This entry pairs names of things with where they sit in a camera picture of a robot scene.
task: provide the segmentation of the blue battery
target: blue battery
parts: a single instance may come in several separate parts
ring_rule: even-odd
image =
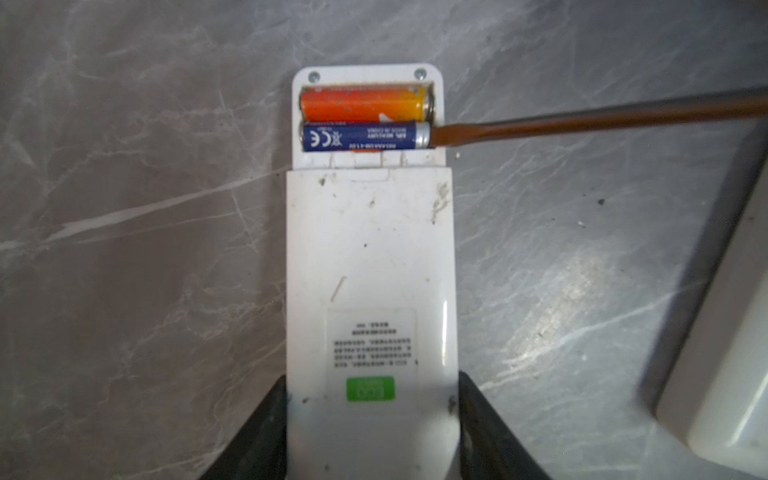
[[[414,150],[429,145],[429,123],[308,123],[302,136],[304,151]]]

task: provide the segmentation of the white sticker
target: white sticker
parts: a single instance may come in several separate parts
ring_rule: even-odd
[[[392,403],[413,405],[418,381],[416,313],[413,309],[329,310],[326,318],[327,392],[345,408],[348,379],[392,377]]]

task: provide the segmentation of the green sticker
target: green sticker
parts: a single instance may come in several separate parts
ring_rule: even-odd
[[[348,402],[385,402],[395,399],[395,379],[391,376],[369,376],[346,380]]]

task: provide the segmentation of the ce mark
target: ce mark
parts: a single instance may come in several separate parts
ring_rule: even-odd
[[[312,138],[312,143],[310,144],[311,147],[317,147],[320,145],[321,147],[328,147],[331,145],[331,134],[329,134],[327,131],[321,131],[321,134],[323,134],[324,142],[322,145],[320,145],[320,136],[317,134],[316,131],[310,130],[310,137]]]

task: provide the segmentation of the marble surface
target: marble surface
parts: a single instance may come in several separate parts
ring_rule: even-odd
[[[195,478],[283,373],[300,67],[428,61],[449,121],[489,121],[768,84],[766,25],[746,0],[1,0],[0,478]],[[460,364],[553,478],[748,478],[648,406],[766,139],[450,151]]]

